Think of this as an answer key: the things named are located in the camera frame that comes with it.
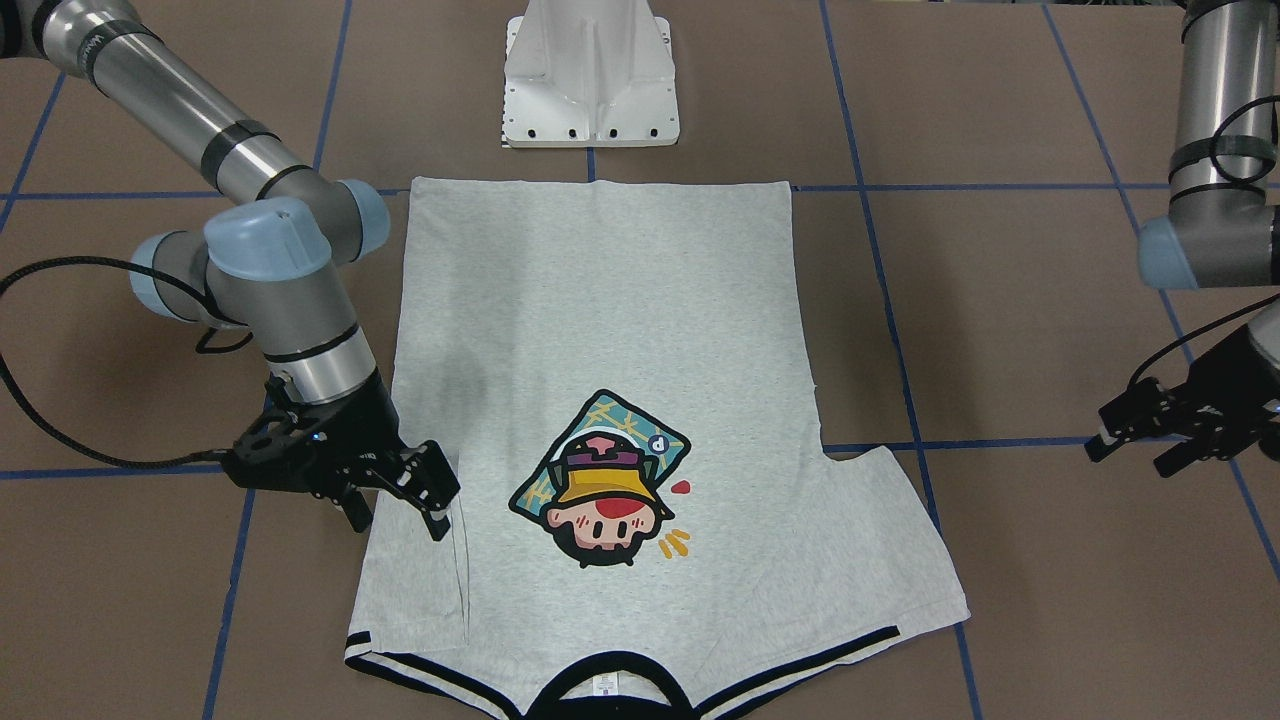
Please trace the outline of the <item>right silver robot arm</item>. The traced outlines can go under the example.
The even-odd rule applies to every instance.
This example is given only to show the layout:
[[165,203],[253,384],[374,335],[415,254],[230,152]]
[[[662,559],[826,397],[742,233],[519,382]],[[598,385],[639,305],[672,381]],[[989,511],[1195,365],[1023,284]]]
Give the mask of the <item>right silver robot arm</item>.
[[436,442],[402,441],[338,273],[387,242],[379,192],[321,176],[174,54],[128,1],[5,1],[3,56],[44,59],[86,79],[233,204],[201,231],[146,240],[128,263],[56,258],[3,279],[9,290],[54,268],[116,268],[152,313],[209,334],[242,331],[257,345],[268,407],[229,447],[163,466],[215,462],[238,487],[330,501],[356,532],[372,523],[365,491],[378,489],[444,539],[458,479]]

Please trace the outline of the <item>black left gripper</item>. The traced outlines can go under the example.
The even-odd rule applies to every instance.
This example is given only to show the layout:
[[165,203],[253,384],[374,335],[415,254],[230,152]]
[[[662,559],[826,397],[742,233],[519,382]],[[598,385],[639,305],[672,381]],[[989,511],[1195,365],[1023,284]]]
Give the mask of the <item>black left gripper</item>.
[[[1192,396],[1202,416],[1196,438]],[[1253,445],[1277,461],[1277,369],[1242,325],[1193,361],[1188,383],[1166,387],[1144,378],[1102,406],[1100,432],[1085,442],[1085,454],[1101,462],[1138,439],[1180,436],[1152,461],[1162,478],[1196,462],[1233,460]]]

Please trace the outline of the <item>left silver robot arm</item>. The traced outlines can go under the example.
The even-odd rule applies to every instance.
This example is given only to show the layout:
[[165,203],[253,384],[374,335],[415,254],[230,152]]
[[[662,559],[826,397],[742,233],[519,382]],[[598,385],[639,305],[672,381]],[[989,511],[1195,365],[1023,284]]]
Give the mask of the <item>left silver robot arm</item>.
[[[1167,213],[1139,231],[1140,278],[1156,290],[1276,287],[1277,169],[1275,1],[1187,1]],[[1161,477],[1251,448],[1277,457],[1277,301],[1239,311],[1243,324],[1202,352],[1169,387],[1142,363],[1100,410],[1085,454],[1100,462],[1124,445],[1172,437],[1153,461]]]

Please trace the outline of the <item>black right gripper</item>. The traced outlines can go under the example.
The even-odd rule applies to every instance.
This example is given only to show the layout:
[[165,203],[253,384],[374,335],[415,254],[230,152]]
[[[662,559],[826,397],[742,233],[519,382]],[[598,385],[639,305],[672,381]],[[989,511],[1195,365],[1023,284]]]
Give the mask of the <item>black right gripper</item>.
[[375,373],[355,392],[325,404],[302,404],[280,378],[268,380],[274,424],[268,488],[337,496],[335,506],[356,533],[372,524],[362,488],[387,491],[420,512],[428,534],[443,541],[460,480],[434,439],[407,448],[389,391]]

